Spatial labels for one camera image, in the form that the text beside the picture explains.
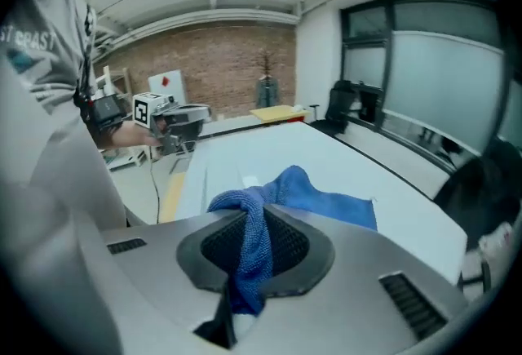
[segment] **black mesh vent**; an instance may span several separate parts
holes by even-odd
[[[310,242],[304,234],[266,211],[265,220],[270,235],[272,272],[275,277],[299,264],[307,255]]]
[[[379,279],[419,340],[437,332],[446,320],[403,273]]]
[[[107,248],[111,254],[116,255],[145,245],[147,245],[147,243],[143,239],[131,239],[130,241],[112,243],[107,245]]]
[[[229,275],[239,267],[245,224],[246,214],[206,237],[201,243],[203,256]]]

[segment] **black chair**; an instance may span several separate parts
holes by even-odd
[[[324,120],[316,120],[310,126],[334,137],[344,133],[348,125],[348,115],[357,93],[352,89],[349,81],[337,81],[330,91],[330,102]],[[316,112],[317,104],[312,105]]]
[[[467,251],[501,223],[515,223],[520,211],[522,157],[506,142],[498,141],[483,157],[456,170],[433,200],[467,235]],[[482,274],[462,279],[460,287],[482,282],[491,287],[489,267],[482,261]]]

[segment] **white board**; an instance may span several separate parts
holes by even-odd
[[[160,73],[150,77],[148,79],[148,87],[154,94],[173,95],[179,105],[187,104],[185,85],[179,70]]]

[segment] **desk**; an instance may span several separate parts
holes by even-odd
[[[284,122],[286,120],[304,119],[310,112],[307,110],[295,112],[289,105],[276,105],[265,109],[251,110],[263,123]]]
[[[380,165],[296,122],[200,142],[192,156],[176,219],[205,213],[229,189],[266,184],[299,165],[321,191],[372,199],[378,231],[452,284],[461,272],[467,236],[435,203]]]

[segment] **black vent grille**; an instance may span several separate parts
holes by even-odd
[[[446,324],[446,320],[403,274],[379,279],[417,339],[426,339]]]
[[[130,241],[111,243],[107,245],[107,248],[111,254],[116,255],[145,245],[147,245],[147,243],[143,239],[131,239]]]

